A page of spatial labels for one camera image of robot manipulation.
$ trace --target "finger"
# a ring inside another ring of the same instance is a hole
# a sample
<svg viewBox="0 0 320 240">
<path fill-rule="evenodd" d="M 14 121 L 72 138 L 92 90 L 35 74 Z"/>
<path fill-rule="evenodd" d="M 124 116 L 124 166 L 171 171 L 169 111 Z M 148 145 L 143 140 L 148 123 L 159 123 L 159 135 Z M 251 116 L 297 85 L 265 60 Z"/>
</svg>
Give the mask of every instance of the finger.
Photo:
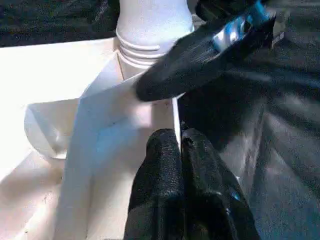
<svg viewBox="0 0 320 240">
<path fill-rule="evenodd" d="M 189 236 L 201 230 L 208 239 L 260 239 L 237 179 L 195 129 L 182 134 L 182 169 Z"/>
<path fill-rule="evenodd" d="M 182 239 L 184 184 L 181 156 L 172 129 L 154 132 L 132 185 L 125 240 Z"/>
</svg>

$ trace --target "white plastic part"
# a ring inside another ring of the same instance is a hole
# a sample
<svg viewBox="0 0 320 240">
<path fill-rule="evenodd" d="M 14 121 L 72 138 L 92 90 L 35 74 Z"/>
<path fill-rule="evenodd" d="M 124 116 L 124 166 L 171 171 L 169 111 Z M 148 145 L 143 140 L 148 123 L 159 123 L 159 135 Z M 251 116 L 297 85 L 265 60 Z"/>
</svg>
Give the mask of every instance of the white plastic part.
<svg viewBox="0 0 320 240">
<path fill-rule="evenodd" d="M 122 239 L 132 183 L 149 136 L 172 128 L 179 142 L 177 100 L 140 102 L 133 86 L 141 72 L 125 78 L 127 65 L 118 54 L 112 54 L 79 99 L 53 240 Z"/>
<path fill-rule="evenodd" d="M 135 67 L 145 70 L 193 29 L 186 0 L 120 0 L 119 51 Z"/>
</svg>

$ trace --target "white pipe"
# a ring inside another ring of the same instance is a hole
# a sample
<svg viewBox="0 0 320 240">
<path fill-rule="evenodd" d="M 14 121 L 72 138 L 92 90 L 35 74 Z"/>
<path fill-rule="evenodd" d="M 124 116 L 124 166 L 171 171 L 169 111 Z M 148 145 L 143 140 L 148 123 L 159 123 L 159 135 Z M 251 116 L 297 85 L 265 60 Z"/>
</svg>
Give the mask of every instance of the white pipe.
<svg viewBox="0 0 320 240">
<path fill-rule="evenodd" d="M 186 0 L 120 0 L 119 51 L 135 67 L 148 68 L 192 31 Z"/>
</svg>

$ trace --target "black fabric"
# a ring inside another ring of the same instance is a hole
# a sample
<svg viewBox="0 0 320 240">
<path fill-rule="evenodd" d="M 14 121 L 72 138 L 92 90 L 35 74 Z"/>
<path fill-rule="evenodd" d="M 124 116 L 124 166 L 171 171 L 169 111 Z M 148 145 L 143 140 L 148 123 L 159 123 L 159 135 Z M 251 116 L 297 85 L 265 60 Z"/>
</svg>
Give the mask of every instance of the black fabric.
<svg viewBox="0 0 320 240">
<path fill-rule="evenodd" d="M 115 36 L 119 0 L 2 0 L 0 47 Z"/>
<path fill-rule="evenodd" d="M 185 94 L 179 113 L 238 177 L 262 239 L 319 238 L 319 74 L 249 61 Z"/>
<path fill-rule="evenodd" d="M 236 177 L 209 140 L 188 129 L 182 160 L 172 129 L 150 137 L 132 186 L 125 240 L 258 240 Z"/>
</svg>

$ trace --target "white surface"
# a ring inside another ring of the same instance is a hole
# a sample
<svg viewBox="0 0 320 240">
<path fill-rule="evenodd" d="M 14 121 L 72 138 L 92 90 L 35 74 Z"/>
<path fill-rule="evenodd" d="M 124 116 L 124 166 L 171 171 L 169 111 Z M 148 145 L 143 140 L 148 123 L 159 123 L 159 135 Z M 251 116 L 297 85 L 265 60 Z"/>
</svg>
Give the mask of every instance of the white surface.
<svg viewBox="0 0 320 240">
<path fill-rule="evenodd" d="M 0 48 L 0 181 L 32 150 L 24 131 L 27 105 L 80 97 L 114 51 L 114 41 Z"/>
<path fill-rule="evenodd" d="M 62 173 L 29 144 L 27 105 L 80 97 L 114 49 L 114 38 L 0 48 L 0 240 L 53 236 Z"/>
</svg>

